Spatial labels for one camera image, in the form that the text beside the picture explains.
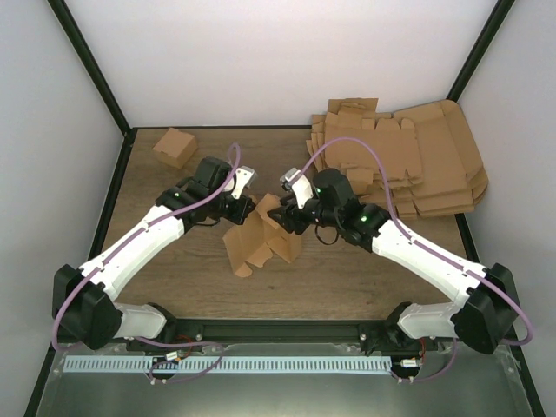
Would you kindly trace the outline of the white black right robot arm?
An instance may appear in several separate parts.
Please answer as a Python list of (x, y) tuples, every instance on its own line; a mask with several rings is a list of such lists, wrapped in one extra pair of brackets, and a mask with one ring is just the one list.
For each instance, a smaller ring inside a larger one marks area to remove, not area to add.
[(433, 285), (447, 302), (402, 303), (386, 328), (388, 344), (404, 350), (420, 338), (456, 338), (482, 354), (508, 342), (518, 317), (512, 272), (459, 257), (416, 234), (382, 207), (362, 203), (348, 179), (325, 169), (309, 180), (299, 169), (281, 178), (288, 192), (271, 219), (301, 235), (314, 225), (331, 227), (347, 243), (393, 261)]

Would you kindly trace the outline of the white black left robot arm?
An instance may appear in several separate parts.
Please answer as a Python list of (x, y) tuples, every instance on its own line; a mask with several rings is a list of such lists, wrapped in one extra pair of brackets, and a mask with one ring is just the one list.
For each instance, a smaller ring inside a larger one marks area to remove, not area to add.
[(149, 212), (120, 240), (79, 268), (56, 271), (52, 314), (58, 327), (90, 349), (116, 338), (142, 337), (157, 350), (177, 341), (177, 319), (148, 303), (122, 304), (117, 298), (130, 280), (160, 251), (207, 219), (241, 225), (254, 210), (242, 191), (256, 178), (253, 169), (234, 168), (205, 157), (195, 174), (162, 192)]

